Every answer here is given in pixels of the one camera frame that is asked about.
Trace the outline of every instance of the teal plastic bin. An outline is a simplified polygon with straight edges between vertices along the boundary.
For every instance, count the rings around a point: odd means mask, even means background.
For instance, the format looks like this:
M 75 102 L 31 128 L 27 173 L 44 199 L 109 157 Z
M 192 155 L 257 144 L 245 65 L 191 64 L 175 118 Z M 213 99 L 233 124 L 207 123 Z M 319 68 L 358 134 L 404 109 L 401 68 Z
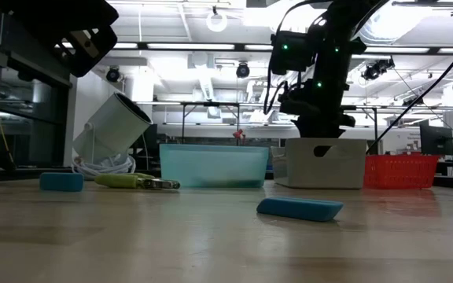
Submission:
M 160 145 L 162 179 L 183 187 L 260 188 L 268 148 L 219 145 Z

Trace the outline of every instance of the computer monitor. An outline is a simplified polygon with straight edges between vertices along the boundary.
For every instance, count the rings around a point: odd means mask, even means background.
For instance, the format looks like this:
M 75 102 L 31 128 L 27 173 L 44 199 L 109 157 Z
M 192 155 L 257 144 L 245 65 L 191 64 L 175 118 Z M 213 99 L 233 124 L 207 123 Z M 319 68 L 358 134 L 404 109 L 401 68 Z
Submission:
M 422 154 L 453 156 L 452 129 L 420 125 Z

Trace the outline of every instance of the table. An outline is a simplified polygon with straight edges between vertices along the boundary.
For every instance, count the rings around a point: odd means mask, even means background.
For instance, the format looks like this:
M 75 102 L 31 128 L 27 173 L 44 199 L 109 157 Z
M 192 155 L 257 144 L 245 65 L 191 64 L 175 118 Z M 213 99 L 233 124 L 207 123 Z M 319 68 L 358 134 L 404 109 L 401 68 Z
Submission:
M 1 282 L 453 282 L 453 189 L 100 189 L 0 182 Z M 336 221 L 264 197 L 344 202 Z

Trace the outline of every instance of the blue sponge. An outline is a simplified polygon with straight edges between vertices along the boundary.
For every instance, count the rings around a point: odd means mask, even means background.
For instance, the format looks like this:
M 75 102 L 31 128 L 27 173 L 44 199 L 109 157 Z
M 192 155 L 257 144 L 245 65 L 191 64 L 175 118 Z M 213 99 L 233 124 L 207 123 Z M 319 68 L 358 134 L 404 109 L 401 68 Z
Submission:
M 61 192 L 79 192 L 83 189 L 83 175 L 78 173 L 43 173 L 39 188 Z
M 330 221 L 344 204 L 329 200 L 305 200 L 289 197 L 269 197 L 258 204 L 259 213 L 295 219 Z

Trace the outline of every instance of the red plastic basket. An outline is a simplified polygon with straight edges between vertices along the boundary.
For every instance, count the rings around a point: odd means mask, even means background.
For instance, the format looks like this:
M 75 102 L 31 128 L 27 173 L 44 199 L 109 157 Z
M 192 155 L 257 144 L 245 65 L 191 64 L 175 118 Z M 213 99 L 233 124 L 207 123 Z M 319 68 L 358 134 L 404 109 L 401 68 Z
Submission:
M 424 189 L 433 185 L 439 156 L 367 156 L 364 187 Z

